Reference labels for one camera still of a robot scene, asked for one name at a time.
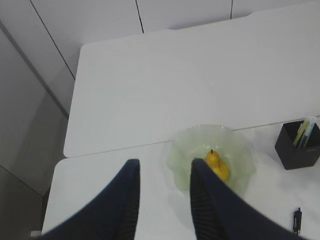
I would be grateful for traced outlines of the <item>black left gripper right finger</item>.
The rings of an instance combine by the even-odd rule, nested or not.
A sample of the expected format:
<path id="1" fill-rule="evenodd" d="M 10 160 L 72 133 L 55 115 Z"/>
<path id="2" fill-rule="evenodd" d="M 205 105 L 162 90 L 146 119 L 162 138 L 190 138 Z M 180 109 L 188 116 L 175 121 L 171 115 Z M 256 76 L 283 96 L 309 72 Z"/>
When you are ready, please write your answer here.
<path id="1" fill-rule="evenodd" d="M 258 169 L 243 196 L 236 194 L 202 158 L 190 173 L 190 209 L 196 239 L 294 240 L 310 238 L 308 171 L 284 172 L 279 166 Z M 294 212 L 301 208 L 300 234 L 293 232 Z"/>

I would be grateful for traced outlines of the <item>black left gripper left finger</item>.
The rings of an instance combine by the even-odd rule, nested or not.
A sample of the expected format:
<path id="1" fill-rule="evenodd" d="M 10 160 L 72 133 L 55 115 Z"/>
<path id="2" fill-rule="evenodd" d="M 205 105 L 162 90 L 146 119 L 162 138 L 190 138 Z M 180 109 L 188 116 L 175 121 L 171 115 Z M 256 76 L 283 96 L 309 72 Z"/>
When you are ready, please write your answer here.
<path id="1" fill-rule="evenodd" d="M 43 240 L 133 240 L 140 209 L 140 161 L 129 159 L 110 183 Z"/>

